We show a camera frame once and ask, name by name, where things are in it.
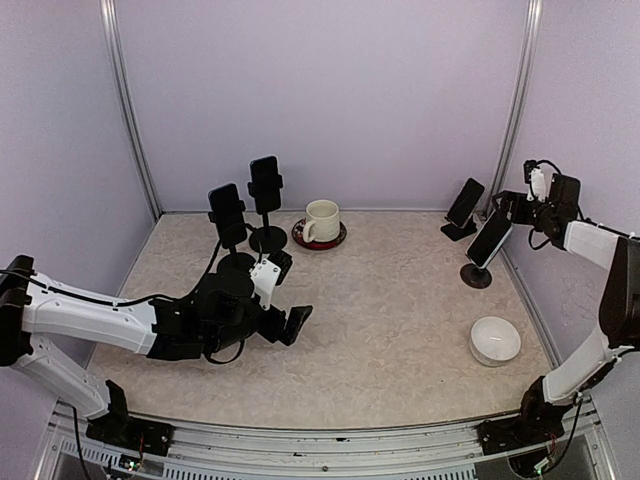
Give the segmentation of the black folding phone stand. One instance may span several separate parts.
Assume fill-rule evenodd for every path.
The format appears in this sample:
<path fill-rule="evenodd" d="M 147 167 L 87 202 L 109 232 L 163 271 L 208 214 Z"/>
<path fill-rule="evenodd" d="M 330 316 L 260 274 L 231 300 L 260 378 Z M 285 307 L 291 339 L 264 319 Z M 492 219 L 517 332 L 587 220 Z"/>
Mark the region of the black folding phone stand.
<path fill-rule="evenodd" d="M 450 240 L 457 242 L 463 238 L 471 236 L 477 232 L 477 225 L 473 220 L 473 214 L 463 228 L 458 228 L 453 224 L 447 223 L 440 227 L 440 231 Z"/>

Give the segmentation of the black phone crossing stack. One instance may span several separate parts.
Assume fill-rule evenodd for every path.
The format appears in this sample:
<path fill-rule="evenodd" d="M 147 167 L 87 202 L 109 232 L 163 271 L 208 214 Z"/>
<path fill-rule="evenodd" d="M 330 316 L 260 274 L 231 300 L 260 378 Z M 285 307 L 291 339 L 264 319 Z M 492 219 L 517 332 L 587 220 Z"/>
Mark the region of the black phone crossing stack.
<path fill-rule="evenodd" d="M 244 201 L 240 199 L 235 183 L 228 183 L 208 193 L 209 218 L 215 224 L 224 249 L 236 247 L 247 238 Z"/>

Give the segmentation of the tall black clamp phone stand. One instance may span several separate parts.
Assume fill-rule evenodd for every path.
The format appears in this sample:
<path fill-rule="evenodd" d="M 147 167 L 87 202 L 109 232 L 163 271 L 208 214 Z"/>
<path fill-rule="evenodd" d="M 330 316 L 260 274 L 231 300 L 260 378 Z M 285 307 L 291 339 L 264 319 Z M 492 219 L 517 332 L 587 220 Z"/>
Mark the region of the tall black clamp phone stand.
<path fill-rule="evenodd" d="M 249 245 L 256 252 L 259 251 L 259 248 L 262 248 L 263 253 L 276 252 L 283 249 L 287 244 L 286 232 L 270 223 L 270 213 L 259 214 L 262 218 L 262 226 L 257 228 L 249 237 Z"/>

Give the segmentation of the light blue bottom phone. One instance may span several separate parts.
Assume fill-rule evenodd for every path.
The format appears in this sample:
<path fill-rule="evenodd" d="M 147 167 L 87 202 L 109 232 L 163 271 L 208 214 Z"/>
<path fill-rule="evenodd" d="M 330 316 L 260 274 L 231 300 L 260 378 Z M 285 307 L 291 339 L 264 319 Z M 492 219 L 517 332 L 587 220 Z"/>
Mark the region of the light blue bottom phone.
<path fill-rule="evenodd" d="M 466 255 L 480 269 L 485 269 L 513 230 L 504 212 L 494 211 L 469 245 Z"/>

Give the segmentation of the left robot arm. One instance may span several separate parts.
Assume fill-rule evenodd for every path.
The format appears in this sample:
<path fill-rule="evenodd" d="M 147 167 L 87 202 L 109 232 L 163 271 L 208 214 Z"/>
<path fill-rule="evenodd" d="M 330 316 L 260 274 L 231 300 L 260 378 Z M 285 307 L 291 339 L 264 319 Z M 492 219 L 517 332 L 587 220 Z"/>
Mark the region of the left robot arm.
<path fill-rule="evenodd" d="M 1 272 L 1 364 L 23 372 L 54 392 L 88 421 L 89 438 L 135 449 L 166 443 L 171 426 L 130 415 L 124 390 L 89 374 L 58 349 L 49 335 L 109 344 L 150 359 L 205 358 L 259 334 L 286 346 L 297 339 L 312 312 L 285 312 L 271 304 L 284 268 L 272 258 L 246 273 L 206 273 L 182 298 L 154 294 L 136 300 L 65 287 L 33 269 L 19 255 Z"/>

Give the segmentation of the black plate phone stand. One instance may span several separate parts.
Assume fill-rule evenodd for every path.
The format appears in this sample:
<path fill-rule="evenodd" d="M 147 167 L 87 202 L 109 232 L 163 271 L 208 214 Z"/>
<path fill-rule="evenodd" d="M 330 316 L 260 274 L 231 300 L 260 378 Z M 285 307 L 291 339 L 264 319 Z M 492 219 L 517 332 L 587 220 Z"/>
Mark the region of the black plate phone stand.
<path fill-rule="evenodd" d="M 480 267 L 472 262 L 463 265 L 459 275 L 466 285 L 474 289 L 485 289 L 491 285 L 493 280 L 488 265 Z"/>

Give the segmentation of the short black phone stand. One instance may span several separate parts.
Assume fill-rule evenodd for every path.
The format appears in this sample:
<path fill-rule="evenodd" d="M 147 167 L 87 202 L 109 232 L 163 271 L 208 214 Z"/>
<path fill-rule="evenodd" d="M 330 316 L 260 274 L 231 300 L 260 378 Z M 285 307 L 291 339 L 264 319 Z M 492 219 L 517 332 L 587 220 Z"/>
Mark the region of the short black phone stand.
<path fill-rule="evenodd" d="M 226 249 L 228 254 L 219 261 L 216 268 L 217 272 L 231 269 L 243 273 L 248 273 L 250 271 L 255 264 L 255 258 L 248 253 L 239 252 L 237 250 L 237 246 Z"/>

